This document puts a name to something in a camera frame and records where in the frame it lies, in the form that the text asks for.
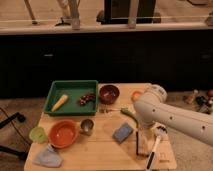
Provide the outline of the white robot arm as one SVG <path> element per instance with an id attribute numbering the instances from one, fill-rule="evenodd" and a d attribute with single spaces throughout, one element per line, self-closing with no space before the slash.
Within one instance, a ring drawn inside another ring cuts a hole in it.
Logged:
<path id="1" fill-rule="evenodd" d="M 139 125 L 149 128 L 158 122 L 213 146 L 213 116 L 168 105 L 166 98 L 159 85 L 146 89 L 133 103 Z"/>

